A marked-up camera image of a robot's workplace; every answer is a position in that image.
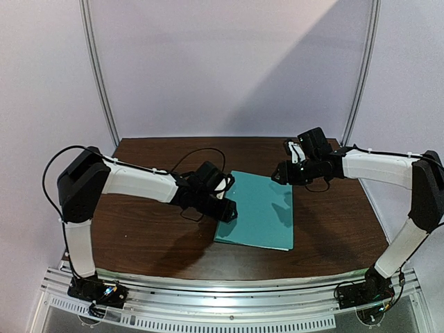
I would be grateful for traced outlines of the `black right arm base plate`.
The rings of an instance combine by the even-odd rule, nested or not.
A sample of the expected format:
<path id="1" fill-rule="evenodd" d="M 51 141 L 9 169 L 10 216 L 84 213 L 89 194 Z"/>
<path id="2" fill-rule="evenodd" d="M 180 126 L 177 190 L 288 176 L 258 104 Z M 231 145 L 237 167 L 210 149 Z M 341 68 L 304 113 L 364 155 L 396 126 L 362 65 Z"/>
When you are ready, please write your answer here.
<path id="1" fill-rule="evenodd" d="M 385 312 L 399 301 L 404 286 L 401 286 L 398 295 L 391 283 L 391 279 L 366 277 L 363 282 L 344 281 L 334 289 L 334 298 L 341 309 L 381 303 L 378 312 Z"/>

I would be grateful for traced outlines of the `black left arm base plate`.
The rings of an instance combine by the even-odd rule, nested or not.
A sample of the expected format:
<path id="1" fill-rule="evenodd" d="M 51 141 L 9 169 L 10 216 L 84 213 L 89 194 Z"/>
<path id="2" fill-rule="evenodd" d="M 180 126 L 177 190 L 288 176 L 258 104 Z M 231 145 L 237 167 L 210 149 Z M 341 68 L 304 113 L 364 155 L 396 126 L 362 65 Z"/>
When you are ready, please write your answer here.
<path id="1" fill-rule="evenodd" d="M 122 309 L 128 297 L 128 287 L 113 281 L 91 277 L 73 277 L 67 295 L 96 305 Z"/>

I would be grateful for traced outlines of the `teal file folder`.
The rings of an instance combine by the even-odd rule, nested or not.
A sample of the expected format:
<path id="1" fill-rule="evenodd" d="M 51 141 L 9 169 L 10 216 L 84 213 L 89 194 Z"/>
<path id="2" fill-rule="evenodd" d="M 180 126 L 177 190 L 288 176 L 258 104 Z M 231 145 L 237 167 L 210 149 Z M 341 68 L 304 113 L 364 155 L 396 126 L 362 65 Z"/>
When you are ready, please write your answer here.
<path id="1" fill-rule="evenodd" d="M 238 216 L 219 222 L 214 240 L 219 243 L 273 250 L 293 249 L 293 189 L 269 177 L 233 171 L 235 182 L 225 195 L 237 204 Z"/>

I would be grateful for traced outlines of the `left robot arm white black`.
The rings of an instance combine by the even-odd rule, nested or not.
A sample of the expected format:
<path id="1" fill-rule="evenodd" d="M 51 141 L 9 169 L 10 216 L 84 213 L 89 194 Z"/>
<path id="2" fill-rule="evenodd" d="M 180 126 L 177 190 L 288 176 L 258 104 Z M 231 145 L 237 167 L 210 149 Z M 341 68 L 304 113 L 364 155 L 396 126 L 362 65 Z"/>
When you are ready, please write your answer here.
<path id="1" fill-rule="evenodd" d="M 121 194 L 195 209 L 203 216 L 229 223 L 237 217 L 237 205 L 225 197 L 234 176 L 205 161 L 197 170 L 176 173 L 122 162 L 85 147 L 57 180 L 61 221 L 65 225 L 67 251 L 76 289 L 88 301 L 103 295 L 103 286 L 92 276 L 96 267 L 92 252 L 91 224 L 99 199 Z"/>

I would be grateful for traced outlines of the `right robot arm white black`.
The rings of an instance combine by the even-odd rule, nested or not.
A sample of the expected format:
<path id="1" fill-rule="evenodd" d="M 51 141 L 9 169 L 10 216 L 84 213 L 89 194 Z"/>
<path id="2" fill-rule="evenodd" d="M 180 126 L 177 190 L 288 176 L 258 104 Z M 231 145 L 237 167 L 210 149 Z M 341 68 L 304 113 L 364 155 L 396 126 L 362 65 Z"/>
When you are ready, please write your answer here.
<path id="1" fill-rule="evenodd" d="M 443 218 L 443 165 L 436 151 L 423 154 L 389 153 L 358 146 L 332 148 L 321 128 L 288 139 L 288 160 L 280 162 L 271 179 L 281 185 L 304 186 L 322 178 L 364 179 L 397 185 L 411 192 L 407 220 L 359 284 L 339 286 L 336 299 L 343 306 L 368 304 L 392 296 L 392 276 L 441 226 Z"/>

